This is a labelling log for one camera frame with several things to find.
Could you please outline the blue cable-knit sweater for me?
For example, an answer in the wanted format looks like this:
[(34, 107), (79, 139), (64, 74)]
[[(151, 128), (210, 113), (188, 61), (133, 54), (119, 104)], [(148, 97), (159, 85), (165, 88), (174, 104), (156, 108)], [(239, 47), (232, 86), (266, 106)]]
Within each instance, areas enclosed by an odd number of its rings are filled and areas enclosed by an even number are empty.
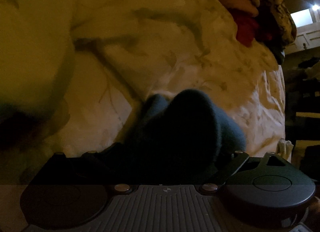
[(236, 122), (198, 90), (168, 102), (153, 95), (125, 137), (138, 184), (222, 183), (232, 173), (235, 151), (246, 149)]

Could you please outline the cream floral bed quilt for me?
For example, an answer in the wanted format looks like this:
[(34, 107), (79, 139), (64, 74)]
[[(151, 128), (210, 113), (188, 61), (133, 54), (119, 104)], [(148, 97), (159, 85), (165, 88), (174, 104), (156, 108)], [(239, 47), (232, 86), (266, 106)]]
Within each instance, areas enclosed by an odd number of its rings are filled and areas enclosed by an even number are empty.
[(251, 156), (285, 136), (284, 78), (218, 0), (1, 0), (1, 183), (56, 149), (101, 151), (151, 95), (205, 92)]

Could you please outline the white panelled cabinet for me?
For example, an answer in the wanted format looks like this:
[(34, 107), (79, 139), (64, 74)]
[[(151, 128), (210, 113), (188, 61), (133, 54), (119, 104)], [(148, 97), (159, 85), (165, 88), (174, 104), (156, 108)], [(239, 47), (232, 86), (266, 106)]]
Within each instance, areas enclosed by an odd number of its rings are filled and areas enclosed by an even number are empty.
[(319, 4), (291, 14), (297, 27), (294, 43), (285, 49), (285, 55), (319, 47)]

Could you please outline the red cloth on bed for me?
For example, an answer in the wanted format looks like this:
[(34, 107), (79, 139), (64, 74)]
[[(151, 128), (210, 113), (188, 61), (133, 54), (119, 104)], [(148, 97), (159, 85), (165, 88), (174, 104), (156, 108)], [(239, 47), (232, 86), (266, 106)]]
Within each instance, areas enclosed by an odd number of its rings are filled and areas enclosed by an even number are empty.
[(254, 19), (257, 8), (250, 0), (218, 0), (232, 15), (237, 24), (236, 40), (245, 47), (251, 47), (255, 39), (258, 24)]

